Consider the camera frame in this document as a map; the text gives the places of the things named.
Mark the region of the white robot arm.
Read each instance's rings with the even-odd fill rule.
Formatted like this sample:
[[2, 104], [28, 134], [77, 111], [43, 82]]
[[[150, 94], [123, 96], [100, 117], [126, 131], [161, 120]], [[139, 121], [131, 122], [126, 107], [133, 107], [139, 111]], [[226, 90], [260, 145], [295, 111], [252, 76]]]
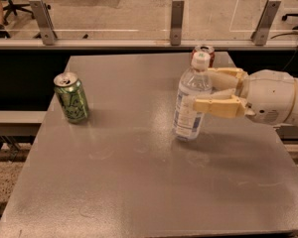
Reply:
[[190, 98], [192, 111], [221, 118], [247, 117], [254, 123], [298, 128], [298, 78], [285, 71], [209, 68], [215, 93]]

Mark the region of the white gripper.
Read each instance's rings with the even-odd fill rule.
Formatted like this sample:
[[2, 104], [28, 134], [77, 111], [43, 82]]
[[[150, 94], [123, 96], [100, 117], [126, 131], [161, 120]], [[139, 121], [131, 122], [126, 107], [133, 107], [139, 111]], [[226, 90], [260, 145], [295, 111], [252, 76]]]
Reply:
[[[221, 118], [246, 116], [252, 122], [283, 123], [295, 100], [295, 78], [287, 72], [260, 70], [249, 76], [238, 67], [210, 67], [207, 70], [216, 90], [189, 98], [189, 107], [197, 112]], [[240, 89], [240, 96], [230, 88]]]

